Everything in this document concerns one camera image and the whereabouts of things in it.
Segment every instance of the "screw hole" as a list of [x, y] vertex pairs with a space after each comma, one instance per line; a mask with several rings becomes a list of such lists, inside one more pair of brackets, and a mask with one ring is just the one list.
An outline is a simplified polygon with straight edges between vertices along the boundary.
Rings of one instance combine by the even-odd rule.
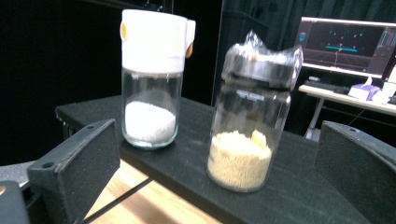
[[6, 192], [6, 186], [0, 186], [0, 195], [4, 194]]
[[48, 168], [50, 168], [51, 166], [53, 166], [53, 162], [44, 163], [41, 167], [43, 167], [44, 169], [48, 169]]

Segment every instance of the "glass jar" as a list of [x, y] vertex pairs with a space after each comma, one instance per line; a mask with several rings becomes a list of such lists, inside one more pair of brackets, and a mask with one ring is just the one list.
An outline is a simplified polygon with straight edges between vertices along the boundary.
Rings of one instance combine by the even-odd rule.
[[155, 149], [177, 135], [185, 59], [195, 21], [161, 12], [122, 11], [121, 128], [133, 146]]
[[[285, 56], [287, 60], [274, 60]], [[226, 189], [251, 192], [268, 179], [290, 109], [301, 49], [272, 52], [254, 33], [227, 52], [211, 129], [207, 173]]]

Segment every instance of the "white powder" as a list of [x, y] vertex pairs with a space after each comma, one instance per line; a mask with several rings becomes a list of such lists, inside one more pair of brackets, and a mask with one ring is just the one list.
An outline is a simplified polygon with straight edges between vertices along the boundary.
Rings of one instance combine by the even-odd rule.
[[175, 131], [176, 117], [166, 109], [142, 102], [125, 106], [125, 129], [132, 138], [158, 143], [169, 139]]
[[263, 183], [271, 155], [262, 133], [255, 131], [251, 139], [239, 132], [219, 133], [212, 138], [207, 168], [221, 185], [249, 191]]

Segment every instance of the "dark background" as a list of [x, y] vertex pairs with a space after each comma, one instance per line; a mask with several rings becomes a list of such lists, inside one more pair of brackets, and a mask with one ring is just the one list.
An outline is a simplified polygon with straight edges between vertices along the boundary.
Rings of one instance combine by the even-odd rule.
[[[104, 2], [147, 3], [0, 1], [0, 165], [36, 160], [63, 141], [57, 105], [120, 94], [122, 6]], [[175, 0], [173, 13], [197, 21], [182, 96], [207, 105], [214, 104], [221, 85], [225, 51], [243, 42], [252, 28], [269, 49], [281, 50], [293, 47], [302, 16], [396, 22], [391, 0]], [[303, 69], [291, 93], [286, 131], [304, 135], [312, 117], [317, 100], [297, 91], [309, 76], [364, 81]], [[361, 112], [331, 102], [325, 106], [331, 109], [321, 113], [318, 125], [324, 119], [348, 124]], [[352, 126], [396, 146], [394, 117], [370, 111], [361, 115], [364, 119], [355, 119]]]

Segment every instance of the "black table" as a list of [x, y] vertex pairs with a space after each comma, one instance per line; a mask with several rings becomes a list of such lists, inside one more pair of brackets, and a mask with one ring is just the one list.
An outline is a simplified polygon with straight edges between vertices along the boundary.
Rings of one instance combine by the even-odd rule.
[[314, 168], [318, 144], [284, 132], [268, 181], [237, 193], [206, 174], [214, 108], [182, 98], [178, 134], [168, 147], [146, 151], [129, 145], [120, 129], [121, 97], [56, 107], [66, 135], [102, 119], [115, 119], [120, 155], [174, 193], [224, 223], [369, 223]]

